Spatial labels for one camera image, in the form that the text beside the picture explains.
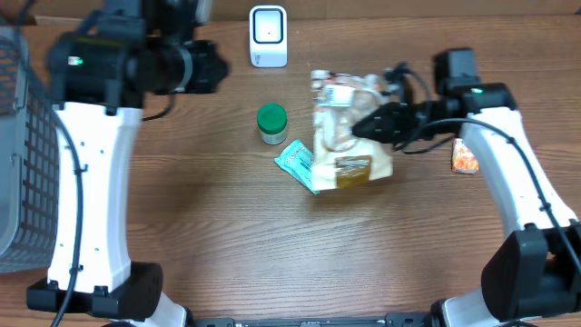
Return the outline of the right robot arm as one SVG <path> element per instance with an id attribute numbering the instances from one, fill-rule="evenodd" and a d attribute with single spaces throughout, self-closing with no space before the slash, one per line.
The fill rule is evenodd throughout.
<path id="1" fill-rule="evenodd" d="M 499 210 L 505 240 L 480 285 L 433 303 L 428 312 L 390 313 L 389 326 L 531 326 L 580 309 L 580 222 L 549 182 L 509 88 L 484 83 L 469 48 L 433 59 L 435 85 L 415 103 L 406 63 L 385 80 L 397 100 L 358 121 L 354 135 L 406 152 L 417 140 L 450 134 L 475 155 Z"/>

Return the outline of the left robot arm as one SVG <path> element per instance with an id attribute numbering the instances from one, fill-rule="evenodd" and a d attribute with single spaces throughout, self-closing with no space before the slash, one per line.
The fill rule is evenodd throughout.
<path id="1" fill-rule="evenodd" d="M 195 29 L 208 1 L 107 1 L 50 48 L 48 112 L 57 127 L 58 224 L 30 310 L 103 318 L 110 326 L 194 325 L 162 289 L 162 267 L 129 257 L 126 214 L 133 147 L 151 93 L 211 94 L 229 66 Z"/>

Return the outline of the beige plastic pouch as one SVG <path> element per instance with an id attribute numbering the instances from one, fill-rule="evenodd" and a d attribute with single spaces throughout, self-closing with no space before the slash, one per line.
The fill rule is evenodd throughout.
<path id="1" fill-rule="evenodd" d="M 392 156 L 376 141 L 355 136 L 352 127 L 388 102 L 378 76 L 359 77 L 313 70 L 314 163 L 317 191 L 346 189 L 393 174 Z"/>

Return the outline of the green lid jar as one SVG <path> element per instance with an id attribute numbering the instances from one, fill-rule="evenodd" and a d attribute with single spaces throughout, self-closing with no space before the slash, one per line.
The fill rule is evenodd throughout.
<path id="1" fill-rule="evenodd" d="M 288 135 L 288 117 L 279 104 L 265 104 L 257 113 L 257 125 L 261 139 L 270 145 L 281 144 Z"/>

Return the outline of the orange tissue pack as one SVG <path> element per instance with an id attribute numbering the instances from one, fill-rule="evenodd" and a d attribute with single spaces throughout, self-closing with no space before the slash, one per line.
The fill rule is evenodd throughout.
<path id="1" fill-rule="evenodd" d="M 456 138 L 453 141 L 451 171 L 466 174 L 475 174 L 479 171 L 476 156 L 466 147 L 460 138 Z"/>

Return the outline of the teal wipes packet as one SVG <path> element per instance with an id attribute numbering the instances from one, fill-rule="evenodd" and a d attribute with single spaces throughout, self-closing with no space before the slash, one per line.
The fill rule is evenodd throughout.
<path id="1" fill-rule="evenodd" d="M 312 181 L 314 154 L 301 140 L 295 140 L 288 145 L 274 162 L 312 193 L 319 193 L 314 189 Z"/>

